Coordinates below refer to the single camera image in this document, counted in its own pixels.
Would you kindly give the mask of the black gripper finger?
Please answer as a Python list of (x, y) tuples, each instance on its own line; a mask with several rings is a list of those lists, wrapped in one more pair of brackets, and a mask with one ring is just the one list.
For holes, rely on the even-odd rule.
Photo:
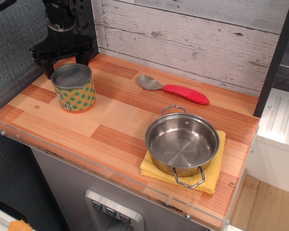
[(91, 61), (91, 51), (80, 51), (76, 56), (76, 63), (88, 66)]
[(42, 67), (44, 69), (44, 73), (48, 79), (51, 78), (51, 75), (54, 72), (53, 63), (54, 63), (54, 61), (49, 61), (49, 60), (44, 60), (44, 59), (41, 60), (41, 64), (42, 64)]

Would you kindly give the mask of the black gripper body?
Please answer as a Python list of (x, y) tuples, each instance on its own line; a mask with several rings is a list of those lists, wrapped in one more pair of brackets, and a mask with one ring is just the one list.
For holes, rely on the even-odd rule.
[(57, 61), (76, 56), (81, 51), (81, 45), (74, 39), (73, 29), (56, 31), (48, 28), (45, 40), (30, 48), (34, 64), (41, 64), (41, 60)]

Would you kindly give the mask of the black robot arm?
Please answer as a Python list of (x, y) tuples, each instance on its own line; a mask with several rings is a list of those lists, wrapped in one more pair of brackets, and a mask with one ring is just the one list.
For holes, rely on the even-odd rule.
[(98, 54), (96, 35), (81, 32), (94, 25), (85, 14), (82, 0), (45, 0), (48, 29), (46, 39), (30, 48), (34, 64), (41, 66), (48, 79), (54, 72), (53, 63), (75, 57), (88, 65)]

